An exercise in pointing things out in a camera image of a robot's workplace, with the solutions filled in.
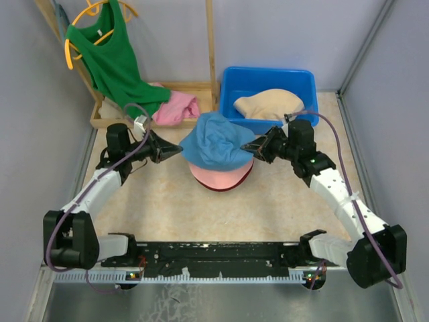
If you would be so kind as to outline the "blue bucket hat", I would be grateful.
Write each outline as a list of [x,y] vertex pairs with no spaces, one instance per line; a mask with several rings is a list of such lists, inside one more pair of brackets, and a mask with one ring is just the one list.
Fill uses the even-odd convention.
[[200,115],[179,146],[189,163],[205,170],[226,172],[252,161],[253,154],[241,147],[254,139],[250,129],[231,123],[218,112],[209,112]]

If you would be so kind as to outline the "beige bucket hat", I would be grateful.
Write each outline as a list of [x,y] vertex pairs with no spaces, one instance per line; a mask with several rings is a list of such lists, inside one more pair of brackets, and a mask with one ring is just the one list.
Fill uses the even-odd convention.
[[302,111],[304,102],[290,91],[269,89],[240,97],[233,106],[245,119],[280,120],[285,114]]

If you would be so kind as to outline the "wooden clothes rack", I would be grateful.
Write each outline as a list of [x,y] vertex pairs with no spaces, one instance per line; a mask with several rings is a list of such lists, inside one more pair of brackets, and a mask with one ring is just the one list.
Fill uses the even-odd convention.
[[[60,38],[60,28],[56,18],[56,9],[53,2],[49,0],[35,0],[44,19],[54,32],[57,38]],[[208,82],[166,82],[162,81],[160,84],[168,89],[195,95],[197,98],[198,107],[200,112],[206,113],[216,111],[219,107],[220,97],[220,82],[217,80],[215,71],[215,37],[213,28],[212,16],[212,1],[205,2],[206,7],[206,29],[208,34],[208,62],[210,68],[210,81]],[[90,117],[90,124],[95,129],[103,129],[114,123],[125,123],[125,119],[103,119],[99,110],[102,107],[104,97],[96,92],[91,85],[90,76],[84,67],[83,63],[77,61],[72,64],[73,68],[80,75],[90,94],[95,99],[95,105]]]

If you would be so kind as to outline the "blue plastic bin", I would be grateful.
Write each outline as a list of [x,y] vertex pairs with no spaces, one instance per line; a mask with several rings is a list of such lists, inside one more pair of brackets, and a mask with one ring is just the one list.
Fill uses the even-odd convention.
[[225,69],[221,82],[219,112],[234,124],[250,129],[261,135],[273,126],[281,126],[277,120],[248,119],[233,106],[241,97],[250,97],[269,89],[283,89],[297,95],[304,103],[304,109],[310,114],[299,116],[311,122],[313,127],[319,122],[318,101],[314,75],[307,70],[256,68],[231,66]]

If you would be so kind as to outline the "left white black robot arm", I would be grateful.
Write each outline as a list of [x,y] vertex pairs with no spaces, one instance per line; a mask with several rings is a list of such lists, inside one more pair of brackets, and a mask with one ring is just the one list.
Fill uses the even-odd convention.
[[90,270],[109,258],[116,258],[125,266],[138,261],[139,249],[133,235],[110,233],[99,237],[93,225],[105,203],[128,179],[134,162],[151,160],[159,164],[182,151],[153,130],[138,129],[143,138],[132,142],[125,124],[110,125],[107,146],[100,154],[93,177],[63,208],[44,215],[44,261],[53,271]]

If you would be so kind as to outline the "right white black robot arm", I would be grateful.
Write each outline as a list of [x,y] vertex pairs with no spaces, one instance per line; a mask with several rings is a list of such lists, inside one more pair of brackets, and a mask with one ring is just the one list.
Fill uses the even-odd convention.
[[407,235],[400,225],[388,225],[353,192],[347,174],[318,151],[314,128],[305,119],[272,127],[242,150],[271,164],[276,158],[291,163],[294,174],[322,197],[347,231],[345,240],[316,230],[300,238],[299,255],[312,266],[325,260],[346,268],[361,288],[387,282],[401,289],[406,270]]

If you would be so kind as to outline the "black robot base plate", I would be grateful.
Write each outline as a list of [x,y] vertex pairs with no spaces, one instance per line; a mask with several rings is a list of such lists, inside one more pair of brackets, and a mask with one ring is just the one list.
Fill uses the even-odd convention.
[[124,269],[121,285],[301,284],[318,290],[327,264],[305,255],[298,242],[137,242],[122,256],[101,262]]

